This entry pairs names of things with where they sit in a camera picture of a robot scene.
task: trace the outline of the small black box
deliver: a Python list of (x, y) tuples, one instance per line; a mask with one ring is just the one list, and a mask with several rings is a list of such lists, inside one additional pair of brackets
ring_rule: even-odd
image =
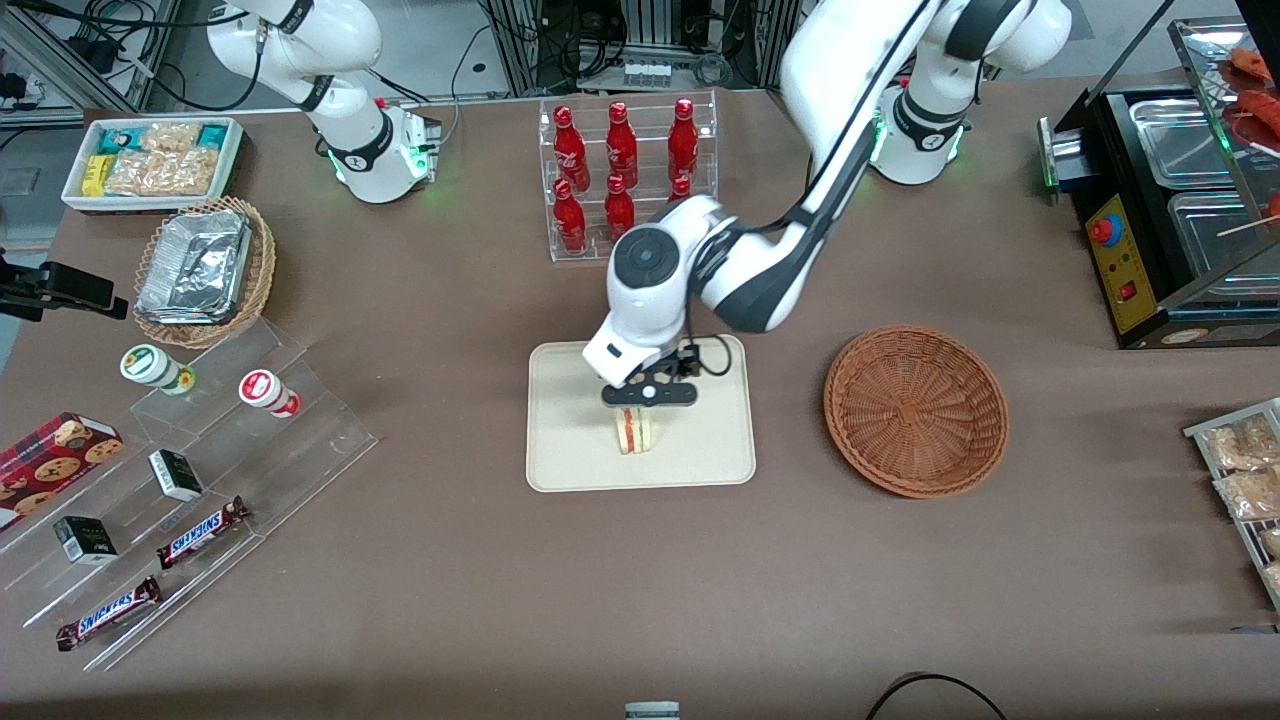
[(205, 492), (184, 456), (161, 448), (147, 456), (147, 460), (151, 461), (151, 471), (160, 483), (160, 492), (166, 496), (183, 502), (196, 502)]
[(102, 521), (95, 518), (68, 515), (54, 523), (54, 533), (72, 562), (106, 565), (119, 555)]

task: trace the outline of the red emergency stop button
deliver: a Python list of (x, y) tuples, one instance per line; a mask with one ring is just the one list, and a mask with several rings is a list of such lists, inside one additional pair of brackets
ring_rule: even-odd
[(1106, 218), (1093, 220), (1093, 224), (1089, 225), (1089, 240), (1098, 245), (1111, 240), (1111, 220)]
[(1120, 231), (1123, 228), (1124, 220), (1120, 219), (1120, 215), (1107, 213), (1089, 223), (1089, 240), (1102, 247), (1114, 247), (1120, 242)]

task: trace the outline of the white robotic arm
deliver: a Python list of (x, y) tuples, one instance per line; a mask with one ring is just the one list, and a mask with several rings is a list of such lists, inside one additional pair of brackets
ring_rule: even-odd
[(361, 81), (383, 49), (369, 6), (360, 0), (237, 0), (215, 8), (210, 19), (242, 9), (250, 15), (209, 27), (214, 55), (306, 111), (356, 197), (388, 202), (431, 177), (439, 124), (379, 108)]
[[(804, 196), (767, 227), (744, 227), (716, 200), (695, 196), (622, 236), (609, 259), (609, 314), (582, 351), (608, 383), (604, 402), (694, 402), (694, 386), (680, 382), (700, 368), (698, 347), (680, 347), (691, 296), (735, 331), (776, 328), (795, 306), (873, 155), (881, 152), (876, 167), (890, 179), (897, 179), (900, 168), (918, 182), (932, 179), (959, 140), (955, 128), (973, 101), (983, 58), (1012, 42), (1011, 65), (1025, 68), (1029, 58), (1047, 61), (1069, 31), (1070, 12), (1060, 0), (820, 3), (783, 58), (782, 95), (822, 164)], [(943, 51), (932, 50), (938, 42)], [(882, 97), (913, 49), (916, 70), (909, 88), (929, 87)], [(956, 90), (961, 70), (937, 68), (955, 64), (948, 51), (978, 55), (964, 60), (973, 69), (968, 92)], [(942, 90), (929, 92), (933, 83)], [(908, 110), (901, 124), (890, 118), (896, 105)], [(895, 156), (886, 158), (891, 146)], [(777, 242), (764, 238), (774, 231), (782, 231)]]

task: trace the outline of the red switch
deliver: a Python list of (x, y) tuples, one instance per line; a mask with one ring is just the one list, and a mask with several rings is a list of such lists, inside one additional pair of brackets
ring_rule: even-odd
[(1111, 240), (1111, 234), (1115, 232), (1115, 227), (1107, 218), (1098, 218), (1089, 224), (1089, 240), (1102, 245), (1103, 242)]

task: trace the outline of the yellow control panel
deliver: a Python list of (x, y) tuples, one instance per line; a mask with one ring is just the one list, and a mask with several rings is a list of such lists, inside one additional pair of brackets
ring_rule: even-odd
[(1089, 218), (1084, 232), (1089, 236), (1093, 263), (1102, 277), (1111, 316), (1116, 328), (1126, 333), (1156, 314), (1156, 293), (1142, 266), (1142, 256), (1129, 232), (1129, 218), (1119, 195)]

